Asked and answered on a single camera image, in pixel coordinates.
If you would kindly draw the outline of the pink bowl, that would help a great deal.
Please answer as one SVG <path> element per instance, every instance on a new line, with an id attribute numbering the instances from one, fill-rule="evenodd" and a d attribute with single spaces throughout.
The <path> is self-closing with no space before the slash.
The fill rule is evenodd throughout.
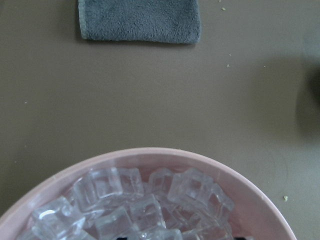
<path id="1" fill-rule="evenodd" d="M 294 240 L 289 224 L 272 201 L 252 182 L 230 167 L 193 152 L 162 147 L 143 147 L 109 152 L 72 165 L 49 177 L 9 208 L 0 218 L 0 238 L 14 240 L 31 212 L 63 194 L 73 182 L 93 169 L 139 168 L 142 178 L 160 167 L 182 171 L 197 168 L 211 176 L 234 201 L 230 215 L 233 234 L 257 240 Z"/>

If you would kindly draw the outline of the grey folded cloth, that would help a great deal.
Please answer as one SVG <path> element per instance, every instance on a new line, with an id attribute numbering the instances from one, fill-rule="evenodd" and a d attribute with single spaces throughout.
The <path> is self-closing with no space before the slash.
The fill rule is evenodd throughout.
<path id="1" fill-rule="evenodd" d="M 86 40 L 195 44 L 201 36 L 196 0 L 80 0 L 78 16 Z"/>

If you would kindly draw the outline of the clear ice cubes pile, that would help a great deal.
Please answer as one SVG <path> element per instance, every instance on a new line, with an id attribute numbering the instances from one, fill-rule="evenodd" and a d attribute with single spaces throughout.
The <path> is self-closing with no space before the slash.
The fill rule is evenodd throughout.
<path id="1" fill-rule="evenodd" d="M 19 240 L 141 240 L 145 232 L 179 229 L 183 240 L 231 240 L 234 202 L 196 168 L 92 170 L 60 197 L 35 209 Z"/>

